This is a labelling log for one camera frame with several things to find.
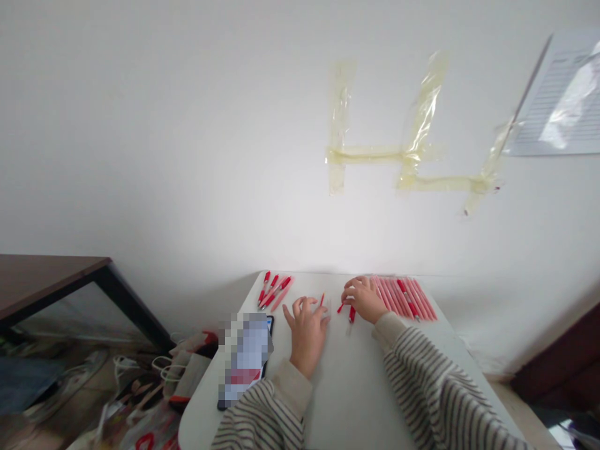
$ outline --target table leg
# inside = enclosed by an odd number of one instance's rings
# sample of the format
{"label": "table leg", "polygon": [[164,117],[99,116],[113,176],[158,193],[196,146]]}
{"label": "table leg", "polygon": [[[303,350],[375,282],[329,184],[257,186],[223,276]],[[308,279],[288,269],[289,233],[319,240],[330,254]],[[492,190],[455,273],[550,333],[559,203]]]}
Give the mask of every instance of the table leg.
{"label": "table leg", "polygon": [[94,281],[150,342],[164,352],[168,352],[174,347],[169,334],[160,322],[111,270],[110,266],[102,267],[94,272]]}

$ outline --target forearm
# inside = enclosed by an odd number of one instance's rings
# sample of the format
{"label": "forearm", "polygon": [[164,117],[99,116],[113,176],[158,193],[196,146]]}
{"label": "forearm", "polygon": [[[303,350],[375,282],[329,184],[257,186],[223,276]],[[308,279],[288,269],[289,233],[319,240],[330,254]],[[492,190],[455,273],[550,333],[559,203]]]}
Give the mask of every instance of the forearm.
{"label": "forearm", "polygon": [[310,381],[282,361],[273,380],[257,383],[225,412],[212,448],[303,448],[303,416],[312,390]]}
{"label": "forearm", "polygon": [[419,448],[512,449],[510,435],[473,380],[418,329],[393,314],[376,324],[386,372]]}

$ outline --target white table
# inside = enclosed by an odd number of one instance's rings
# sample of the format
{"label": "white table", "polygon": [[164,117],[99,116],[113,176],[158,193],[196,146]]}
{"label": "white table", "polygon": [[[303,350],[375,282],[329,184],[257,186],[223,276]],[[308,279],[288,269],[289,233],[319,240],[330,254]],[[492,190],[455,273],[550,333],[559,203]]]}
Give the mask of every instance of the white table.
{"label": "white table", "polygon": [[[255,313],[265,272],[254,282],[240,313]],[[306,447],[309,449],[412,449],[416,448],[404,423],[383,368],[383,352],[371,337],[373,325],[356,315],[349,336],[349,307],[336,314],[341,293],[352,275],[289,273],[296,281],[284,302],[290,306],[301,296],[320,299],[326,292],[331,299],[332,319],[319,367],[312,378],[312,401],[305,416]],[[500,402],[478,365],[456,336],[448,320],[421,280],[439,321],[414,323],[436,346],[458,363],[479,385],[508,429],[523,437]],[[273,316],[274,351],[266,376],[275,373],[279,362],[291,353],[291,333],[281,306]],[[187,405],[179,426],[182,450],[207,449],[213,440],[223,412],[217,410],[219,375],[223,373],[223,353],[212,360],[194,396]]]}

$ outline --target pile of pens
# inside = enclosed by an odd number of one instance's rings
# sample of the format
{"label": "pile of pens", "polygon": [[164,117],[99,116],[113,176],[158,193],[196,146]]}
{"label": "pile of pens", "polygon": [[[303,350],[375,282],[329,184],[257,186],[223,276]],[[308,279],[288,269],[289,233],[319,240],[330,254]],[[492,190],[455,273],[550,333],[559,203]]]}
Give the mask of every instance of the pile of pens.
{"label": "pile of pens", "polygon": [[286,294],[289,291],[289,288],[292,286],[292,284],[294,284],[294,277],[286,277],[285,275],[280,276],[277,274],[273,277],[273,280],[271,281],[271,286],[267,288],[270,278],[271,271],[268,271],[264,276],[264,281],[262,282],[262,291],[258,299],[258,308],[260,310],[265,309],[271,303],[273,303],[275,297],[277,297],[275,303],[271,308],[271,312],[273,312],[275,311],[275,308],[279,306],[279,303],[281,303],[283,297],[286,296]]}
{"label": "pile of pens", "polygon": [[[373,275],[371,282],[377,287],[377,295],[383,300],[388,311],[419,322],[421,320],[438,320],[429,299],[421,289],[419,282],[414,278]],[[343,306],[340,306],[337,310],[338,314],[342,311]],[[348,321],[351,324],[354,323],[355,317],[356,310],[351,306]]]}

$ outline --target tape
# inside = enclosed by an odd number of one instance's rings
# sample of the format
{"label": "tape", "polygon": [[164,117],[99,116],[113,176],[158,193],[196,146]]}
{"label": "tape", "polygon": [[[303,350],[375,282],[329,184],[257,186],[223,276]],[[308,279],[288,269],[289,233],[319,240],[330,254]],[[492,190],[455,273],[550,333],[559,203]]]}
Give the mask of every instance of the tape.
{"label": "tape", "polygon": [[412,125],[412,138],[402,159],[402,170],[398,181],[398,189],[411,189],[415,182],[419,163],[427,151],[427,137],[431,122],[436,112],[438,95],[448,69],[448,58],[441,52],[435,52],[429,58],[427,75],[421,82],[421,90],[417,100],[417,113]]}
{"label": "tape", "polygon": [[428,70],[421,82],[407,144],[390,146],[347,146],[351,89],[356,75],[354,62],[342,61],[334,67],[334,82],[330,100],[330,138],[325,162],[329,164],[329,194],[344,191],[346,164],[401,164],[396,187],[402,191],[468,192],[464,214],[469,216],[481,199],[498,189],[496,176],[500,155],[514,124],[514,118],[502,127],[477,176],[419,177],[419,165],[437,158],[436,149],[428,142],[438,96],[448,69],[448,58],[436,52],[429,58]]}
{"label": "tape", "polygon": [[[354,61],[340,61],[334,67],[333,88],[329,98],[329,146],[327,148],[344,148],[355,75],[356,63]],[[329,165],[329,195],[342,194],[346,173],[345,165],[333,161],[327,153],[325,163]]]}

